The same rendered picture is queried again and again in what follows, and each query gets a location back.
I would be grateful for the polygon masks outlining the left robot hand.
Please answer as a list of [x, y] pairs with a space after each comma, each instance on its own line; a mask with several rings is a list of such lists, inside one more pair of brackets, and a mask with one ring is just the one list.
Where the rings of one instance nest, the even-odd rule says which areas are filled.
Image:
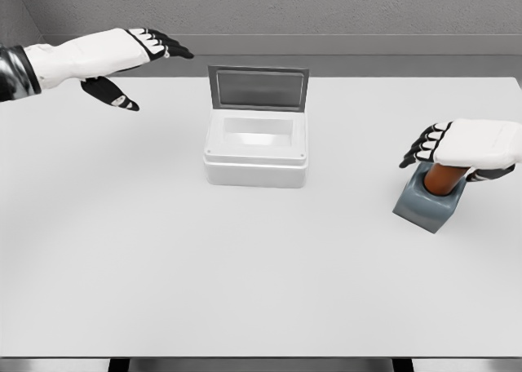
[[79, 51], [73, 62], [81, 88], [104, 104], [135, 112], [139, 105], [108, 75], [137, 69], [161, 58], [194, 58], [187, 47], [155, 29], [111, 29], [80, 37], [73, 45]]

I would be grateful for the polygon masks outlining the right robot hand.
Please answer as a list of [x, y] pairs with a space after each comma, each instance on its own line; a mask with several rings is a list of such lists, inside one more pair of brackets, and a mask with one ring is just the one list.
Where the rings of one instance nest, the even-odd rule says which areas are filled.
[[471, 168], [468, 182], [499, 179], [522, 164], [522, 123], [459, 118], [426, 128], [400, 168], [415, 162]]

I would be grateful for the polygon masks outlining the brown cylinder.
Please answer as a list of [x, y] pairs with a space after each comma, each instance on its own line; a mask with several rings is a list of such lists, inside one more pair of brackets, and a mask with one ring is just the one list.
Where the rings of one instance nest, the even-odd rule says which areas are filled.
[[424, 187], [432, 195], [447, 196], [468, 170], [468, 167], [443, 166], [435, 163], [424, 176]]

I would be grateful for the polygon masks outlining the grey block holder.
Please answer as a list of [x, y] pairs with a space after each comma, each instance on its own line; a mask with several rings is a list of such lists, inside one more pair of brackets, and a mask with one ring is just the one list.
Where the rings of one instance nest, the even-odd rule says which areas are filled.
[[445, 196], [429, 193], [424, 178], [432, 167], [432, 163], [418, 164], [392, 212], [430, 233], [436, 233], [455, 212], [467, 182], [461, 177]]

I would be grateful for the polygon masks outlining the white box with open lid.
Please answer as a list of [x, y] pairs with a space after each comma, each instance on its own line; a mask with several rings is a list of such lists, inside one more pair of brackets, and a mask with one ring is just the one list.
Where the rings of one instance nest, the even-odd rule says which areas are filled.
[[308, 69], [211, 65], [203, 162], [213, 185], [301, 188], [308, 169]]

